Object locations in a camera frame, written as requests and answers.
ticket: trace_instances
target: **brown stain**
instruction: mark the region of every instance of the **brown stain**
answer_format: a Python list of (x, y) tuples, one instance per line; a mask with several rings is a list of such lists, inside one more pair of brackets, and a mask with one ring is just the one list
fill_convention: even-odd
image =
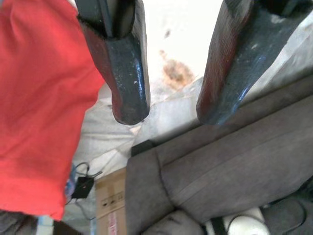
[(161, 50), (160, 55), (165, 61), (163, 66), (164, 83), (174, 90), (181, 90), (186, 85), (192, 83), (194, 75), (190, 69), (182, 62), (168, 59), (166, 53)]

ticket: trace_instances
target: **red cloth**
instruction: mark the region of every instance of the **red cloth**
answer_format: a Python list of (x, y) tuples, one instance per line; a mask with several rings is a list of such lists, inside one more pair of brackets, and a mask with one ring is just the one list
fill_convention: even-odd
[(0, 8), (0, 209), (60, 220), (86, 109), (103, 84), (66, 0)]

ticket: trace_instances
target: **cardboard box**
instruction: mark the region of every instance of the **cardboard box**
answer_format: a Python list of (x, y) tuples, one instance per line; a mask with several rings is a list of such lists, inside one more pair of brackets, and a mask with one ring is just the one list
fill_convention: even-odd
[(127, 235), (125, 180), (124, 168), (96, 181), (98, 235)]

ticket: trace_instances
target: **red fabric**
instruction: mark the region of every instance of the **red fabric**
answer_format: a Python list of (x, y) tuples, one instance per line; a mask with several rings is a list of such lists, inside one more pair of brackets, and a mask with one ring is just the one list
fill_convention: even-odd
[(103, 84), (66, 0), (0, 8), (0, 209), (60, 220), (86, 109)]

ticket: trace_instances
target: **gray couch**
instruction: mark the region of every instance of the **gray couch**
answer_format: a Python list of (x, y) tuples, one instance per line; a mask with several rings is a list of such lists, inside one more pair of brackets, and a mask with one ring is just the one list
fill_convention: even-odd
[(313, 77), (132, 157), (130, 235), (203, 234), (211, 218), (283, 198), (313, 175)]

